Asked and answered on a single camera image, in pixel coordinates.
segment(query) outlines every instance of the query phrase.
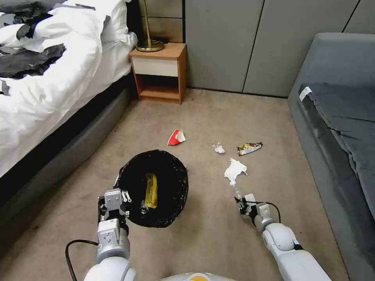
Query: wooden nightstand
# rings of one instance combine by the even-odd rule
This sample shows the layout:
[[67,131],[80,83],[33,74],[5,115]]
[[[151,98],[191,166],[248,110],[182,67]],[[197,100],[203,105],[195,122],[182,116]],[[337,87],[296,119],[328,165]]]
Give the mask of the wooden nightstand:
[[168,43],[157,52],[130,53],[140,100],[182,103],[186,90],[186,44]]

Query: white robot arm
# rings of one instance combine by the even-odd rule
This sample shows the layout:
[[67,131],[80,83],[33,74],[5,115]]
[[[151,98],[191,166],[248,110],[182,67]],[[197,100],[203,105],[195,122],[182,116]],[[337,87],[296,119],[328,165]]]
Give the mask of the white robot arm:
[[[245,197],[237,194],[240,213],[252,219],[263,236],[264,243],[274,256],[284,281],[330,281],[331,279],[307,251],[303,250],[293,231],[270,216],[270,205],[259,206],[253,194]],[[134,281],[137,274],[130,267],[129,228],[125,218],[129,216],[126,203],[129,195],[120,189],[108,190],[99,198],[98,249],[96,265],[85,277],[85,281]],[[171,276],[163,281],[230,281],[225,277],[209,273],[186,273]]]

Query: yellow label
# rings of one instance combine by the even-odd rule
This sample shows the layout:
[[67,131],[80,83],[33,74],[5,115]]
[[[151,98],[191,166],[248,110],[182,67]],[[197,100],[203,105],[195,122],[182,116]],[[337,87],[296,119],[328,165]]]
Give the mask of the yellow label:
[[207,281],[203,276],[195,276],[191,281]]
[[155,209],[157,207],[157,181],[155,174],[147,173],[147,189],[145,206]]

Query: white bedsheet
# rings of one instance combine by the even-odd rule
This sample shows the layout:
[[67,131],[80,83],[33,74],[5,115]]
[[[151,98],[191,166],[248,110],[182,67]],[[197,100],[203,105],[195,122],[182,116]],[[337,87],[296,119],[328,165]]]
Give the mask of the white bedsheet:
[[[126,15],[125,3],[107,0],[102,6],[103,2],[113,10],[101,10],[99,5],[96,11],[54,9],[49,12],[53,17],[37,25],[33,39],[21,40],[22,46],[30,50],[42,51],[64,43],[66,51],[42,76],[4,79],[10,96],[0,95],[0,176],[96,94],[130,72],[129,53],[136,36],[116,31],[119,28],[127,32],[123,21],[126,17],[120,17],[124,9]],[[118,15],[120,22],[112,18],[103,31],[109,13]]]

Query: power cord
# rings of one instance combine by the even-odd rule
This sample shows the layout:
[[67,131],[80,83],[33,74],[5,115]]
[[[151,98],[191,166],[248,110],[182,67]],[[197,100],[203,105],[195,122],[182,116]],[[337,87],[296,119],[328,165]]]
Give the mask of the power cord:
[[69,246],[74,243],[86,243],[86,244],[91,244],[91,245],[98,245],[98,242],[90,241],[90,240],[84,240],[84,239],[77,239],[70,241],[66,247],[65,247],[65,258],[66,258],[66,263],[68,264],[69,272],[71,275],[71,278],[73,281],[77,281],[77,277],[75,276],[73,266],[71,265],[70,257],[69,257]]
[[273,204],[273,203],[271,203],[271,202],[266,202],[266,201],[246,201],[246,202],[247,202],[247,203],[253,203],[253,204],[266,203],[266,204],[270,204],[270,205],[274,206],[274,207],[276,208],[276,210],[277,210],[277,213],[279,214],[279,223],[281,223],[281,214],[280,214],[280,210],[279,210],[279,208],[278,208],[275,204]]

